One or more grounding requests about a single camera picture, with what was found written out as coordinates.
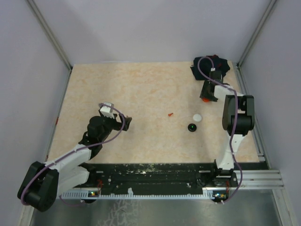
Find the white disc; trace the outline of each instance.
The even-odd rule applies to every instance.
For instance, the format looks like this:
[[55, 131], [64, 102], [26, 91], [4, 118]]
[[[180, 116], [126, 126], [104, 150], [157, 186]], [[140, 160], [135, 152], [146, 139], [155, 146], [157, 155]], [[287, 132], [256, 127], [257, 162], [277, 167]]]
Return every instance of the white disc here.
[[193, 116], [193, 120], [196, 121], [196, 122], [199, 122], [202, 120], [202, 116], [200, 114], [195, 114]]

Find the black round object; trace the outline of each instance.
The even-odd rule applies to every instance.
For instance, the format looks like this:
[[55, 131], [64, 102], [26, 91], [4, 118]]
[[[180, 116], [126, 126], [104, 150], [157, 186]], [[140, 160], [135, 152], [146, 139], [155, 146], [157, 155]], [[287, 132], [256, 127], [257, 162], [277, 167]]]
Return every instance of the black round object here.
[[189, 125], [188, 125], [188, 130], [189, 130], [190, 132], [196, 131], [196, 130], [197, 130], [196, 124], [193, 124], [193, 123], [189, 124]]

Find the folded black fabric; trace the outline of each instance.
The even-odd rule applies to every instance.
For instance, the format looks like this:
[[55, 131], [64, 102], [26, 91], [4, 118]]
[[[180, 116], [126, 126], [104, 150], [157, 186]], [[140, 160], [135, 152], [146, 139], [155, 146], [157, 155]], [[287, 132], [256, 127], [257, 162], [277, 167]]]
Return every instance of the folded black fabric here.
[[[208, 57], [210, 57], [213, 60], [215, 69], [221, 71], [222, 77], [225, 77], [226, 72], [228, 70], [230, 70], [228, 61], [226, 59], [219, 58], [218, 55], [213, 55], [213, 56], [208, 56]], [[196, 80], [206, 80], [205, 77], [198, 71], [198, 61], [200, 58], [202, 58], [202, 56], [196, 57], [193, 60], [193, 65], [190, 68], [191, 68], [192, 73], [193, 73], [194, 77], [196, 78]], [[200, 62], [199, 67], [205, 75], [209, 76], [209, 73], [210, 73], [211, 67], [212, 67], [210, 60], [203, 59]]]

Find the light wood surface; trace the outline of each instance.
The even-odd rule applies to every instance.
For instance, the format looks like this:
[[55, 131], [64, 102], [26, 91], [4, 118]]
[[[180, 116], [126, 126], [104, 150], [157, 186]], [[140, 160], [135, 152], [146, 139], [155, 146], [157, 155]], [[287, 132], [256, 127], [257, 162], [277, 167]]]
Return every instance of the light wood surface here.
[[[200, 98], [202, 81], [196, 81], [191, 62], [111, 63], [75, 65], [56, 127], [49, 159], [71, 150], [98, 115], [98, 103], [111, 102], [133, 118], [130, 129], [103, 145], [94, 163], [212, 162], [219, 154], [223, 102], [205, 103]], [[225, 82], [236, 90], [233, 69]], [[189, 132], [193, 115], [197, 131]], [[252, 134], [243, 140], [239, 162], [258, 161]]]

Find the purple cable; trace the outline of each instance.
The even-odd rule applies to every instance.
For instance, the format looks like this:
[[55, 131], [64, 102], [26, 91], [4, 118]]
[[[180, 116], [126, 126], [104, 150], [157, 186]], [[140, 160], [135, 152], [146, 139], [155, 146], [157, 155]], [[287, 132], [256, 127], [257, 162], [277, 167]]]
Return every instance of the purple cable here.
[[232, 158], [233, 158], [233, 161], [235, 162], [235, 164], [237, 165], [237, 167], [238, 167], [238, 169], [239, 169], [239, 171], [240, 171], [240, 181], [239, 181], [239, 184], [238, 184], [237, 188], [236, 188], [236, 189], [234, 190], [234, 192], [232, 193], [232, 195], [231, 195], [227, 200], [225, 200], [224, 202], [220, 202], [220, 203], [224, 204], [224, 203], [228, 202], [228, 201], [235, 195], [235, 193], [238, 191], [238, 189], [239, 189], [239, 187], [241, 186], [241, 183], [242, 183], [242, 181], [243, 181], [243, 171], [242, 171], [242, 169], [241, 169], [239, 163], [237, 162], [237, 160], [236, 160], [236, 158], [235, 158], [234, 151], [233, 151], [233, 147], [232, 147], [232, 140], [233, 140], [233, 137], [234, 137], [234, 134], [235, 134], [235, 129], [236, 129], [236, 125], [237, 125], [237, 117], [238, 117], [238, 97], [237, 97], [237, 92], [236, 92], [236, 90], [231, 89], [231, 88], [227, 87], [226, 85], [221, 84], [221, 83], [219, 83], [219, 82], [217, 82], [217, 81], [215, 81], [215, 80], [209, 78], [207, 75], [205, 75], [205, 74], [201, 71], [201, 69], [200, 69], [200, 67], [199, 67], [199, 63], [201, 62], [202, 59], [208, 59], [208, 60], [210, 60], [211, 65], [212, 65], [212, 68], [214, 68], [213, 60], [212, 60], [211, 58], [207, 57], [207, 56], [204, 56], [204, 57], [200, 58], [199, 61], [198, 61], [198, 71], [199, 71], [206, 79], [210, 80], [211, 82], [214, 82], [215, 84], [217, 84], [217, 85], [219, 85], [219, 86], [222, 86], [222, 87], [224, 87], [224, 88], [226, 88], [226, 89], [229, 89], [229, 90], [233, 91], [233, 92], [234, 92], [234, 96], [235, 96], [235, 115], [234, 115], [234, 123], [233, 123], [233, 128], [232, 128], [232, 131], [231, 131], [231, 137], [230, 137], [229, 145], [230, 145], [230, 150], [231, 150], [231, 152], [232, 152]]
[[108, 143], [108, 142], [114, 140], [116, 137], [119, 136], [119, 134], [121, 133], [121, 131], [123, 130], [123, 128], [124, 128], [124, 126], [125, 126], [125, 124], [126, 124], [126, 119], [125, 119], [124, 115], [123, 115], [120, 111], [118, 111], [116, 108], [114, 108], [114, 107], [112, 107], [112, 106], [105, 105], [105, 104], [103, 104], [103, 103], [101, 103], [100, 105], [101, 105], [101, 106], [105, 106], [105, 107], [109, 107], [109, 108], [113, 109], [114, 111], [116, 111], [116, 112], [121, 116], [121, 118], [122, 118], [122, 126], [121, 126], [121, 129], [118, 131], [118, 133], [117, 133], [114, 137], [112, 137], [111, 139], [109, 139], [109, 140], [106, 140], [106, 141], [103, 141], [103, 142], [100, 142], [100, 143], [97, 143], [97, 144], [92, 144], [92, 145], [80, 147], [80, 148], [78, 148], [78, 149], [76, 149], [76, 150], [73, 150], [72, 152], [67, 153], [66, 155], [64, 155], [64, 156], [62, 156], [61, 158], [59, 158], [58, 160], [56, 160], [55, 162], [53, 162], [53, 163], [51, 163], [51, 164], [45, 166], [41, 171], [39, 171], [39, 172], [31, 179], [31, 181], [28, 183], [28, 185], [24, 188], [24, 190], [23, 190], [23, 192], [22, 192], [22, 194], [21, 194], [21, 203], [22, 203], [23, 205], [25, 205], [25, 206], [28, 206], [28, 205], [29, 205], [29, 204], [27, 204], [27, 203], [24, 201], [24, 196], [25, 196], [25, 194], [26, 194], [28, 188], [29, 188], [29, 187], [33, 184], [33, 182], [34, 182], [34, 181], [35, 181], [35, 180], [36, 180], [36, 179], [37, 179], [37, 178], [38, 178], [45, 170], [47, 170], [49, 167], [52, 167], [53, 165], [57, 164], [57, 163], [60, 162], [61, 160], [67, 158], [69, 155], [71, 155], [71, 154], [73, 154], [73, 153], [75, 153], [75, 152], [77, 152], [77, 151], [80, 151], [80, 150], [83, 150], [83, 149], [86, 149], [86, 148], [89, 148], [89, 147], [97, 146], [97, 145], [103, 145], [103, 144], [106, 144], [106, 143]]

